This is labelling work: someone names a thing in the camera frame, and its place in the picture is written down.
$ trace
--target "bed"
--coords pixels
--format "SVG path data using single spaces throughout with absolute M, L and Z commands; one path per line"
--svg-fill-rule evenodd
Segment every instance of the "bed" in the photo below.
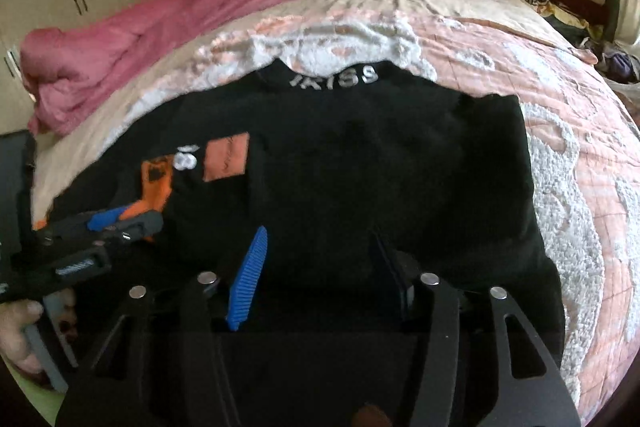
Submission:
M 586 425 L 640 347 L 640 132 L 593 55 L 521 0 L 292 0 L 198 36 L 40 147 L 34 220 L 133 122 L 274 57 L 308 76 L 387 59 L 471 95 L 518 95 L 536 216 L 561 275 L 562 376 Z

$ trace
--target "silver bolt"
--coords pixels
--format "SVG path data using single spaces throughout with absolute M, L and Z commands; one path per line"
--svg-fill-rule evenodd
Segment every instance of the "silver bolt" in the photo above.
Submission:
M 500 288 L 500 286 L 494 286 L 489 290 L 489 293 L 491 293 L 494 299 L 498 299 L 498 301 L 503 301 L 507 298 L 507 290 Z
M 427 286 L 436 286 L 440 284 L 440 277 L 438 277 L 434 273 L 424 272 L 422 275 L 420 275 L 420 282 Z
M 218 276 L 213 272 L 201 272 L 198 274 L 198 282 L 200 284 L 213 284 Z
M 129 290 L 129 297 L 132 299 L 142 299 L 146 295 L 146 288 L 144 286 L 133 286 Z

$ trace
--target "gray handle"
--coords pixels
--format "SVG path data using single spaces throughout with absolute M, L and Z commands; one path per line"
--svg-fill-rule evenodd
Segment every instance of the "gray handle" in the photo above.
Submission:
M 76 3 L 76 8 L 78 8 L 78 13 L 80 15 L 82 15 L 82 10 L 80 9 L 80 5 L 78 4 L 78 0 L 74 0 L 74 3 Z
M 88 11 L 89 11 L 89 9 L 88 9 L 88 7 L 86 6 L 86 1 L 85 1 L 85 0 L 82 0 L 82 4 L 84 5 L 84 11 L 85 11 L 85 12 L 88 12 Z
M 6 64 L 6 67 L 9 70 L 9 74 L 11 75 L 12 78 L 15 78 L 14 70 L 11 69 L 11 66 L 9 65 L 9 61 L 6 59 L 6 57 L 3 57 L 3 58 L 4 58 L 4 63 Z
M 40 365 L 44 369 L 45 373 L 47 373 L 53 389 L 59 393 L 66 393 L 69 385 L 66 383 L 65 378 L 62 376 L 56 363 L 51 358 L 36 325 L 32 324 L 24 328 L 24 334 L 29 341 L 31 351 L 36 355 L 36 357 L 38 357 Z
M 18 73 L 22 73 L 22 70 L 20 69 L 20 64 L 18 63 L 18 61 L 17 61 L 17 60 L 15 60 L 14 52 L 12 52 L 11 50 L 9 50 L 9 56 L 11 57 L 11 60 L 14 62 L 15 69 L 17 69 L 17 70 L 18 70 Z

